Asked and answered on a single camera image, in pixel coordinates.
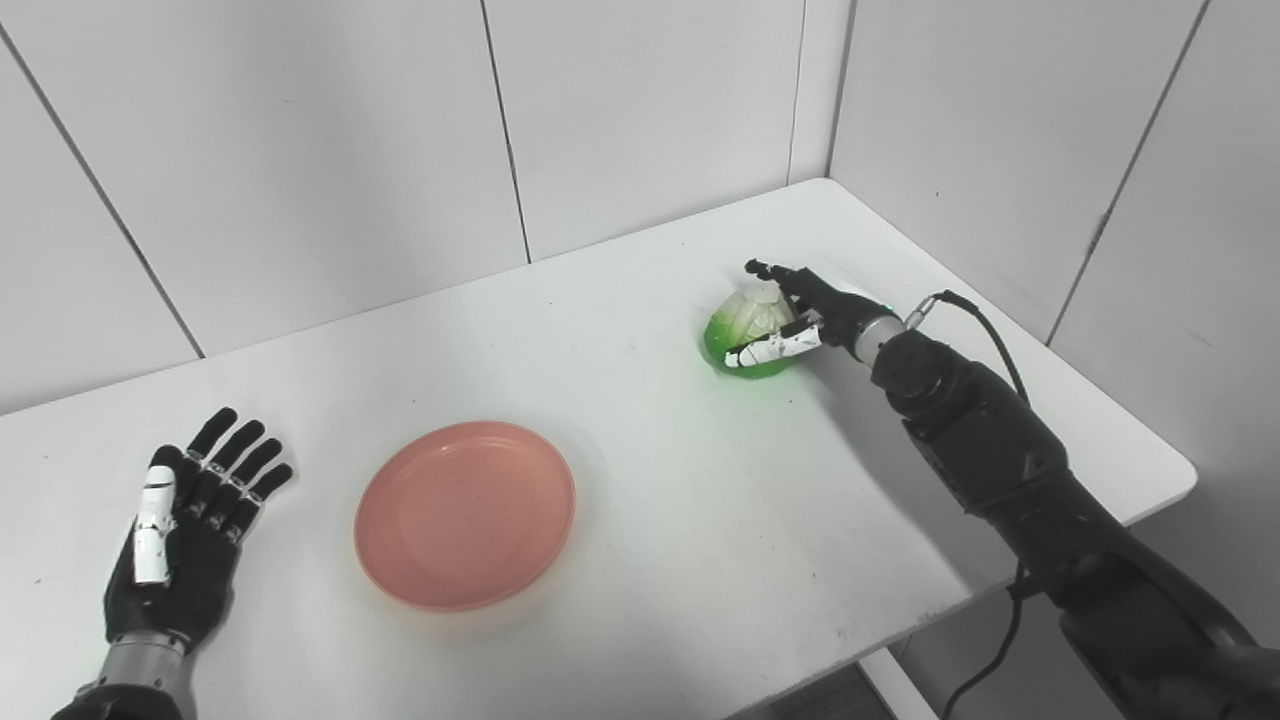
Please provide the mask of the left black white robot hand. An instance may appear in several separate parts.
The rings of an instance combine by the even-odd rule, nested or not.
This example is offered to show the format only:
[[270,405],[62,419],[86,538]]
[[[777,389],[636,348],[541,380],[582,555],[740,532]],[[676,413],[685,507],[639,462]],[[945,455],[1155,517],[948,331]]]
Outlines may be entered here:
[[104,593],[105,638],[160,635],[189,653],[225,620],[242,543],[294,475],[283,445],[233,407],[159,447]]

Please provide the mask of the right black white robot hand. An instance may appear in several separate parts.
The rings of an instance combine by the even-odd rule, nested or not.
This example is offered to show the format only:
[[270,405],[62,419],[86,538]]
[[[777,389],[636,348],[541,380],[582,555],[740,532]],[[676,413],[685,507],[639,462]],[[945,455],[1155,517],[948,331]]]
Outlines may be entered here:
[[881,350],[905,333],[905,323],[888,306],[860,293],[835,288],[808,268],[790,269],[753,259],[745,272],[776,284],[795,304],[797,316],[781,329],[723,352],[727,368],[763,366],[796,357],[824,345],[845,348],[873,366]]

